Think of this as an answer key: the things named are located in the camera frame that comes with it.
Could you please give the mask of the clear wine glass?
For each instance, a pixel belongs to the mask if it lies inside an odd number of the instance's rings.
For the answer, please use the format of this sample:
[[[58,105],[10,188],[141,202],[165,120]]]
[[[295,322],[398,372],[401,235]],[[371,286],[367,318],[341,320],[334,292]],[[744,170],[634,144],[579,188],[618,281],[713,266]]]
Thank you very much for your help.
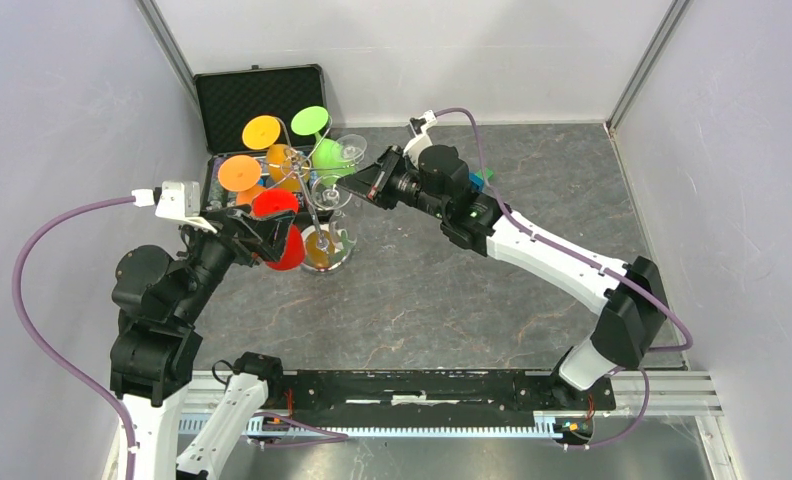
[[[340,137],[332,148],[334,172],[340,176],[355,173],[363,163],[367,146],[367,140],[361,135],[347,134]]]
[[[321,226],[328,226],[332,231],[352,227],[348,214],[352,194],[337,186],[339,178],[336,174],[321,175],[311,185],[316,219]]]

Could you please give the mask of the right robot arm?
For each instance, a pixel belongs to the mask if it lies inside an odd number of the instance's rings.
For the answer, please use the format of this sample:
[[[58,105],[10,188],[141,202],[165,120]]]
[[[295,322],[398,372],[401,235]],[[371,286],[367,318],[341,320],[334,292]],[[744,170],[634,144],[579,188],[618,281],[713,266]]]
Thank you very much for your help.
[[[382,209],[404,204],[440,220],[456,246],[519,267],[565,291],[598,317],[588,339],[572,348],[549,382],[563,408],[584,401],[590,387],[618,368],[636,370],[666,320],[656,264],[639,256],[613,259],[579,247],[529,222],[478,191],[456,148],[431,146],[416,163],[397,147],[338,186]]]

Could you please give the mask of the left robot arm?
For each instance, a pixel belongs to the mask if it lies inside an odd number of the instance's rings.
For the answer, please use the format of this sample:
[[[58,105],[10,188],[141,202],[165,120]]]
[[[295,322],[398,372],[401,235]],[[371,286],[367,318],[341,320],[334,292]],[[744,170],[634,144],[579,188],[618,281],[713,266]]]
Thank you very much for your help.
[[[122,478],[176,478],[173,429],[202,343],[195,323],[232,265],[281,259],[295,217],[292,209],[257,217],[249,206],[202,212],[178,220],[185,248],[176,255],[143,245],[119,261],[110,389],[135,442],[122,447],[133,463]]]

